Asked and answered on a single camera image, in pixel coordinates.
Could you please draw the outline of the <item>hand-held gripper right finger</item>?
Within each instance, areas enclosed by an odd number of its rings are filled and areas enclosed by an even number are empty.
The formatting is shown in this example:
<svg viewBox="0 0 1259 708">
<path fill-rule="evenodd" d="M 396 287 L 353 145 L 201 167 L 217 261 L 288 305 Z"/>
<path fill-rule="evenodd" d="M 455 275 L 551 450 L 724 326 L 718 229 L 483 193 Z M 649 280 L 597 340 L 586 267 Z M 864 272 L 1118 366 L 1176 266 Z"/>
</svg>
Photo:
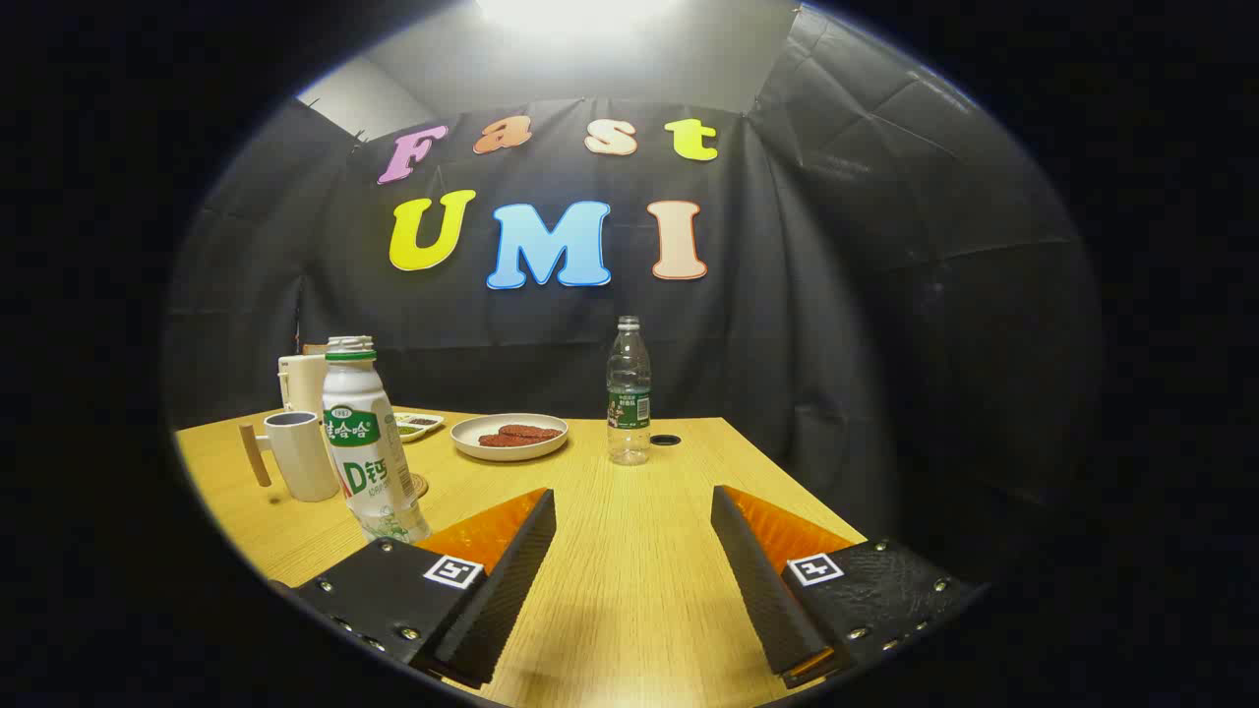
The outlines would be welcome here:
<svg viewBox="0 0 1259 708">
<path fill-rule="evenodd" d="M 728 485 L 714 489 L 710 523 L 787 688 L 867 671 L 985 593 L 898 540 L 849 540 Z"/>
</svg>

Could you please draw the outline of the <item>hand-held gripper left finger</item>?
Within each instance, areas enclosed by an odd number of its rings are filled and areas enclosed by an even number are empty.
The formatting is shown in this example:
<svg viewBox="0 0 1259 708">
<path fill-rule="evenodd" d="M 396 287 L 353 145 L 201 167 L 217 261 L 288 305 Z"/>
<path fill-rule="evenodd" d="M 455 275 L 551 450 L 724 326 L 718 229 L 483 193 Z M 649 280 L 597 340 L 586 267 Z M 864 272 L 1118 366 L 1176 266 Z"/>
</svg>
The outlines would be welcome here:
<svg viewBox="0 0 1259 708">
<path fill-rule="evenodd" d="M 408 544 L 379 538 L 293 588 L 324 622 L 402 665 L 491 682 L 555 537 L 555 494 L 531 490 Z"/>
</svg>

